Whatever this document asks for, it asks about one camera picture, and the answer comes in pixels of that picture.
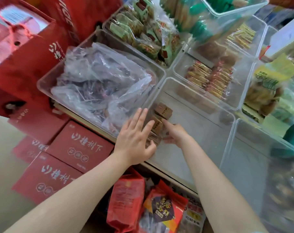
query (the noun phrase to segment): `clear plastic bag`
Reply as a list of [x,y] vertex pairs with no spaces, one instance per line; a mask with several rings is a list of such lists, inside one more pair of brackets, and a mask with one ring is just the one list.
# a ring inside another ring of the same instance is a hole
[[68,52],[64,73],[51,93],[82,117],[117,136],[122,124],[142,106],[158,79],[108,46]]

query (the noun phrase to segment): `orange and red snack bag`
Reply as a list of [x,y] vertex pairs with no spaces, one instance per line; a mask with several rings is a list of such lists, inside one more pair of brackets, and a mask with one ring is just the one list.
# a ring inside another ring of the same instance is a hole
[[129,171],[114,184],[107,213],[107,224],[120,233],[135,229],[144,200],[144,178],[133,168]]
[[162,180],[145,200],[137,233],[174,233],[183,217],[188,199],[174,193]]

